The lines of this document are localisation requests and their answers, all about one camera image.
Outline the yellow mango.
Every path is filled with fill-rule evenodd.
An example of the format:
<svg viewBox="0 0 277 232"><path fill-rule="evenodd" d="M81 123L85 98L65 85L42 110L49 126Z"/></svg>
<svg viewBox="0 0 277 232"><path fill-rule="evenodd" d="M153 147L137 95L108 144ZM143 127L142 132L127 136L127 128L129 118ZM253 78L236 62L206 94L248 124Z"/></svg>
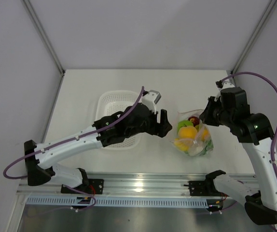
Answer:
<svg viewBox="0 0 277 232"><path fill-rule="evenodd" d="M194 127L197 130L195 140L204 142L210 138L210 133L205 124L198 124Z"/></svg>

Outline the clear zip top bag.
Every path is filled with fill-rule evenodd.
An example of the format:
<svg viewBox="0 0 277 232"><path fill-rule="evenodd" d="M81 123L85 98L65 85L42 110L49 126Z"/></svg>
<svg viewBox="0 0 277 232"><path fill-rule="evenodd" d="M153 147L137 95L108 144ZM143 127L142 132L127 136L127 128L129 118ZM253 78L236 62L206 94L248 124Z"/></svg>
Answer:
<svg viewBox="0 0 277 232"><path fill-rule="evenodd" d="M170 143L190 157L204 156L214 148L210 131L199 118L202 112L202 109L178 112L168 134Z"/></svg>

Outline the green apple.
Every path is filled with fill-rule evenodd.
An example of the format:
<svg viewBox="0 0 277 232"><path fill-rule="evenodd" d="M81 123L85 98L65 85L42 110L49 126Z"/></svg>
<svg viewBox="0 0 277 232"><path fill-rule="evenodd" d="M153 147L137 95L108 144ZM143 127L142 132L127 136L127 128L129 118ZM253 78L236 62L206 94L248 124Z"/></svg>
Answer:
<svg viewBox="0 0 277 232"><path fill-rule="evenodd" d="M182 127L187 127L187 126L193 126L193 123L189 120L182 120L177 125L177 131L179 131Z"/></svg>

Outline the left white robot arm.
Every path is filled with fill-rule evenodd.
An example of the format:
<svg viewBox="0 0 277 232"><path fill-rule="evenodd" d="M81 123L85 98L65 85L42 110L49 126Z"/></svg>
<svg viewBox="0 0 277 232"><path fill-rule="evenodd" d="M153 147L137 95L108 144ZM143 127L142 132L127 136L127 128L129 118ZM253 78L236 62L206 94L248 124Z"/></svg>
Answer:
<svg viewBox="0 0 277 232"><path fill-rule="evenodd" d="M62 166L60 161L88 150L122 143L140 133L163 138L171 130L166 110L153 112L146 105L138 103L124 111L102 117L64 141L37 144L29 140L24 143L28 185L56 183L84 193L90 185L86 171Z"/></svg>

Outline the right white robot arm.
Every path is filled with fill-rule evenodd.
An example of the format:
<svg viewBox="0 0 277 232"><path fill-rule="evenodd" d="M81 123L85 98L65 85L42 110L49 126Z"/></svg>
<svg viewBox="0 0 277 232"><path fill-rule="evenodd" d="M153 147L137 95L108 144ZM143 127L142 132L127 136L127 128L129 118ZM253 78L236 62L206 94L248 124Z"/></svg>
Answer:
<svg viewBox="0 0 277 232"><path fill-rule="evenodd" d="M209 97L199 118L208 126L229 128L246 151L259 185L259 190L254 191L217 170L206 175L205 191L228 195L244 206L257 225L277 224L277 163L272 148L275 136L267 116L251 113L246 92L232 87L222 89L217 97Z"/></svg>

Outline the orange fruit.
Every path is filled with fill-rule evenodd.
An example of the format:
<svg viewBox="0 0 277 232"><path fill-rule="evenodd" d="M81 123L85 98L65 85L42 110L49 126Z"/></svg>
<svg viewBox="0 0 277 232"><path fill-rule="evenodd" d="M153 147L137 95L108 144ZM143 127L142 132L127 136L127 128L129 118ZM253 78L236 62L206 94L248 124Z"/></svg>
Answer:
<svg viewBox="0 0 277 232"><path fill-rule="evenodd" d="M197 130L194 128L194 126L182 127L178 131L178 136L181 139L194 139L196 134Z"/></svg>

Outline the green lettuce head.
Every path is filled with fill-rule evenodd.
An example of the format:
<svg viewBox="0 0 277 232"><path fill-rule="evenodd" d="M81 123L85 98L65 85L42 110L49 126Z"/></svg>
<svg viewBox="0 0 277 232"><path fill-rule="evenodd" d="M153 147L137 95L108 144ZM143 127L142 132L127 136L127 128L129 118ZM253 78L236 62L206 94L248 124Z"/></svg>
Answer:
<svg viewBox="0 0 277 232"><path fill-rule="evenodd" d="M189 156L203 156L210 153L214 148L212 140L208 140L205 142L195 141L189 146L187 150L187 154Z"/></svg>

